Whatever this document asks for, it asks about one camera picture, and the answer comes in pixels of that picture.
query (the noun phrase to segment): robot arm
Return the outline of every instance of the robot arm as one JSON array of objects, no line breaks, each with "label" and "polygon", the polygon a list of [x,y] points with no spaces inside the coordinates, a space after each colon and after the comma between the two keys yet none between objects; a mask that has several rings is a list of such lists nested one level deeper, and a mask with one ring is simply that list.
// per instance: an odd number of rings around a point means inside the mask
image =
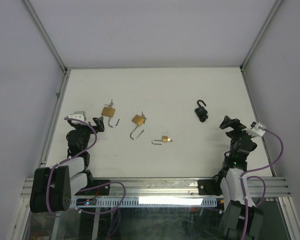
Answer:
[{"label": "robot arm", "polygon": [[213,181],[207,182],[204,189],[207,193],[224,197],[225,212],[221,219],[218,235],[225,240],[240,240],[245,221],[246,205],[248,202],[248,226],[245,240],[257,240],[263,221],[263,212],[256,208],[248,191],[247,178],[243,178],[246,196],[244,197],[241,185],[241,175],[247,171],[247,157],[254,151],[257,144],[252,141],[254,137],[262,137],[265,126],[253,122],[250,127],[240,123],[238,119],[224,117],[219,126],[221,129],[231,127],[233,130],[226,132],[231,138],[230,150],[224,154],[224,161],[219,173]]},{"label": "robot arm", "polygon": [[[66,135],[68,142],[67,158],[77,156],[60,166],[52,174],[49,188],[49,204],[53,212],[66,211],[70,207],[71,196],[74,196],[80,189],[93,187],[94,179],[87,167],[90,163],[90,154],[87,149],[90,135],[93,131],[87,125],[90,125],[96,133],[104,132],[105,126],[103,116],[92,120],[95,126],[86,121],[86,113],[77,111],[67,116],[68,123],[74,128]],[[33,213],[48,212],[46,194],[48,178],[52,169],[50,167],[40,167],[35,170],[33,185],[30,197],[30,210]]]}]

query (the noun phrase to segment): white table surface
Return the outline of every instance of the white table surface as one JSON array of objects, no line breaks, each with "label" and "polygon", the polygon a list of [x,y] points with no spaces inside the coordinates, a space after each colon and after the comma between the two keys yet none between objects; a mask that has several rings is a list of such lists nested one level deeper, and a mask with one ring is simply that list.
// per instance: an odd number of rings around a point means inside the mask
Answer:
[{"label": "white table surface", "polygon": [[[221,169],[230,138],[219,125],[225,115],[248,126],[255,120],[239,68],[133,68],[72,70],[49,151],[47,166],[67,157],[66,135],[73,128],[64,117],[85,111],[87,120],[100,117],[104,104],[113,99],[115,114],[98,133],[90,153],[94,177],[212,177]],[[209,118],[199,121],[197,100],[207,104]],[[141,111],[147,120],[130,139],[136,125],[132,118]],[[173,142],[152,145],[168,136]],[[261,138],[248,156],[248,169],[268,164]],[[272,176],[270,169],[254,173]]]}]

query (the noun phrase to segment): brass padlock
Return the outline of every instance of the brass padlock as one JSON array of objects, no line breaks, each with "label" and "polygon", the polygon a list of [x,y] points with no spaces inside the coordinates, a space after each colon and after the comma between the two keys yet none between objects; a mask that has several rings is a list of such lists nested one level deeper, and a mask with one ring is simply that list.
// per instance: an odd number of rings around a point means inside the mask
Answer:
[{"label": "brass padlock", "polygon": [[168,138],[168,136],[162,136],[161,140],[152,140],[153,145],[162,145],[161,143],[155,143],[155,142],[167,143],[167,142],[173,142],[173,140],[171,138]]},{"label": "brass padlock", "polygon": [[110,124],[110,120],[111,120],[111,118],[114,116],[115,111],[116,111],[116,110],[112,107],[112,106],[114,105],[114,102],[113,102],[112,99],[111,99],[110,104],[105,104],[105,105],[106,105],[106,106],[103,108],[101,115],[102,115],[102,116],[105,116],[105,117],[109,117],[109,120],[108,120],[108,126],[111,127],[111,128],[115,128],[115,127],[119,124],[120,118],[118,119],[118,121],[116,122],[115,125],[111,125],[111,124]]},{"label": "brass padlock", "polygon": [[114,105],[112,99],[110,104],[105,104],[106,106],[103,108],[101,115],[105,117],[110,117],[112,118],[115,114],[115,109],[112,107]]},{"label": "brass padlock", "polygon": [[138,126],[141,126],[141,124],[145,124],[147,118],[145,117],[144,113],[142,113],[141,116],[135,115],[134,118],[132,118],[132,122],[137,124]]},{"label": "brass padlock", "polygon": [[167,143],[167,142],[173,142],[171,138],[168,138],[168,136],[163,136],[162,137],[162,142]]},{"label": "brass padlock", "polygon": [[146,116],[144,115],[144,113],[143,113],[143,112],[141,112],[141,113],[142,113],[141,116],[135,115],[134,118],[132,118],[132,122],[133,122],[134,124],[136,124],[135,129],[133,129],[133,131],[130,133],[130,138],[131,138],[132,140],[138,139],[138,138],[140,137],[140,135],[145,131],[145,130],[142,130],[142,131],[139,133],[139,135],[138,135],[137,137],[132,137],[132,134],[134,133],[134,131],[135,131],[138,127],[140,127],[141,124],[145,124],[145,122],[146,122],[146,120],[147,120],[147,118],[146,118]]}]

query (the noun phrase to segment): padlock shackle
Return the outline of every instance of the padlock shackle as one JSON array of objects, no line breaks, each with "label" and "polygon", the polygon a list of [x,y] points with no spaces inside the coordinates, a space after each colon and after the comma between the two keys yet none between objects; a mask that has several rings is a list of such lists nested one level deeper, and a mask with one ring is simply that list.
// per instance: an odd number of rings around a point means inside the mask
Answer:
[{"label": "padlock shackle", "polygon": [[200,105],[200,102],[201,103],[203,103],[203,105],[206,107],[207,105],[205,104],[205,102],[204,101],[202,101],[202,100],[198,100],[198,101],[196,101],[196,103],[199,105],[199,107],[202,107],[201,105]]},{"label": "padlock shackle", "polygon": [[109,120],[108,120],[108,126],[111,127],[111,128],[115,128],[116,126],[118,126],[119,121],[120,121],[120,118],[118,119],[118,121],[116,121],[116,124],[115,124],[115,125],[111,125],[111,124],[110,124],[111,118],[112,118],[112,117],[110,116],[110,117],[109,117]]},{"label": "padlock shackle", "polygon": [[135,129],[133,129],[132,132],[130,133],[130,138],[131,138],[132,140],[137,140],[137,139],[140,137],[140,135],[145,131],[145,130],[142,130],[142,131],[139,133],[138,136],[132,137],[132,134],[135,132],[135,130],[136,130],[138,127],[139,127],[139,126],[137,125],[137,126],[135,127]]}]

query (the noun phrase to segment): glass panel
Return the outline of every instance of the glass panel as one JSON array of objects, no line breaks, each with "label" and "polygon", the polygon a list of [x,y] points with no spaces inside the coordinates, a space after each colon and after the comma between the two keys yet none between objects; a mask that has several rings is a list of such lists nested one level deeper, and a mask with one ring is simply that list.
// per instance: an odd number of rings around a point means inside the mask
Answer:
[{"label": "glass panel", "polygon": [[[259,240],[288,240],[277,201],[265,201],[259,208],[264,214]],[[104,212],[110,208],[85,210]],[[70,209],[58,213],[57,218],[47,213],[31,214],[23,239],[218,240],[223,204],[219,202],[216,208],[131,207],[119,212],[95,216]]]}]

